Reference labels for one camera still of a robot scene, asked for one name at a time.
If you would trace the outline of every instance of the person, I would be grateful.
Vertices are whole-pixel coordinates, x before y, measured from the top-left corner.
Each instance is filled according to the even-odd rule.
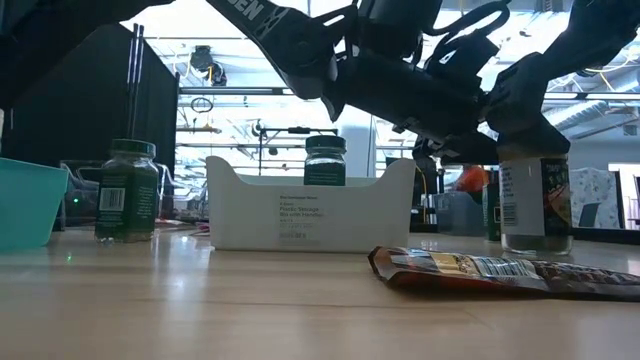
[[[487,172],[477,165],[463,165],[462,175],[453,186],[455,191],[481,192],[482,188],[489,183]]]

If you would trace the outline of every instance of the snack bag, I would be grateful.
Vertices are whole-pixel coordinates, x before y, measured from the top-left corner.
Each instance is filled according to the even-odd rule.
[[[397,288],[640,302],[639,276],[580,265],[384,247],[369,262]]]

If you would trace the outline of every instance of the black pole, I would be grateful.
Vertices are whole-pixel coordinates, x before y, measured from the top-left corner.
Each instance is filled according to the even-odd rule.
[[[260,129],[260,146],[258,147],[258,176],[262,176],[262,137],[266,134],[264,129]]]
[[[135,57],[136,57],[136,37],[138,34],[138,24],[133,24],[133,36],[129,44],[129,64],[127,69],[127,102],[126,102],[126,116],[127,116],[127,133],[126,136],[131,138],[131,115],[133,111],[132,94],[133,94],[133,81],[135,79]]]
[[[133,109],[131,114],[131,133],[130,138],[135,138],[136,133],[136,120],[138,118],[138,93],[140,92],[140,80],[142,79],[142,60],[144,56],[144,26],[138,27],[138,34],[136,34],[136,62],[135,62],[135,77],[133,88]]]
[[[444,170],[438,170],[438,193],[444,194]]]

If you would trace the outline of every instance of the plastic bowl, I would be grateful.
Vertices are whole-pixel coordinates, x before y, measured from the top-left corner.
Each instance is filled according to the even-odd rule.
[[[47,245],[67,171],[0,158],[0,251]]]

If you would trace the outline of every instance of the wall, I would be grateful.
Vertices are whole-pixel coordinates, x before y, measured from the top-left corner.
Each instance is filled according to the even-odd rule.
[[[610,163],[640,163],[638,141],[574,142],[569,152],[569,168],[592,167],[609,170]]]
[[[49,166],[108,159],[111,140],[127,134],[131,36],[120,25],[101,27],[36,82],[16,103],[3,156]],[[177,84],[149,46],[137,101],[137,138],[155,143],[157,161],[172,169]]]

